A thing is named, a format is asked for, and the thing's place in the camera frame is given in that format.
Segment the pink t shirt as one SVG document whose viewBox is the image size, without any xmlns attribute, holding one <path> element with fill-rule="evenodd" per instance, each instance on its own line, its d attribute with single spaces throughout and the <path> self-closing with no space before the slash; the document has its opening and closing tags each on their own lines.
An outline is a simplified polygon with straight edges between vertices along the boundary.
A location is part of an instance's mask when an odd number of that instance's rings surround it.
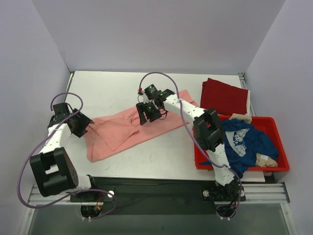
<svg viewBox="0 0 313 235">
<path fill-rule="evenodd" d="M 84 138 L 87 159 L 97 162 L 183 126 L 180 115 L 168 113 L 164 120 L 140 125 L 136 107 L 112 116 L 96 117 Z"/>
</svg>

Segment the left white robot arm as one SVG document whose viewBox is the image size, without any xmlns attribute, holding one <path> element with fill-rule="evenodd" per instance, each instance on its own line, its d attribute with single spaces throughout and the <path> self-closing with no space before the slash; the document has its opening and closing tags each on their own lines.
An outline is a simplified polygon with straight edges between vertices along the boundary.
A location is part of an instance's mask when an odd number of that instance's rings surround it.
<svg viewBox="0 0 313 235">
<path fill-rule="evenodd" d="M 77 173 L 66 145 L 70 136 L 80 138 L 86 134 L 93 121 L 67 103 L 55 104 L 52 108 L 54 115 L 48 125 L 49 139 L 29 160 L 38 189 L 44 197 L 82 190 L 82 197 L 92 202 L 99 195 L 94 179 Z"/>
</svg>

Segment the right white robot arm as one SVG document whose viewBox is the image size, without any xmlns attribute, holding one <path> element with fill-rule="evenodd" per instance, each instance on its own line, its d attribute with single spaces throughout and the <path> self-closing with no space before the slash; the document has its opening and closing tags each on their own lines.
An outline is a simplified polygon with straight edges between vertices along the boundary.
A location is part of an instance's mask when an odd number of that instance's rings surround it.
<svg viewBox="0 0 313 235">
<path fill-rule="evenodd" d="M 233 194 L 242 196 L 242 182 L 230 167 L 224 131 L 215 110 L 199 108 L 182 99 L 178 93 L 169 89 L 158 90 L 153 84 L 145 89 L 139 88 L 138 95 L 143 97 L 143 101 L 136 104 L 141 125 L 159 119 L 162 110 L 179 115 L 197 149 L 213 167 L 218 197 L 227 200 Z M 192 124 L 192 131 L 187 127 L 188 123 Z"/>
</svg>

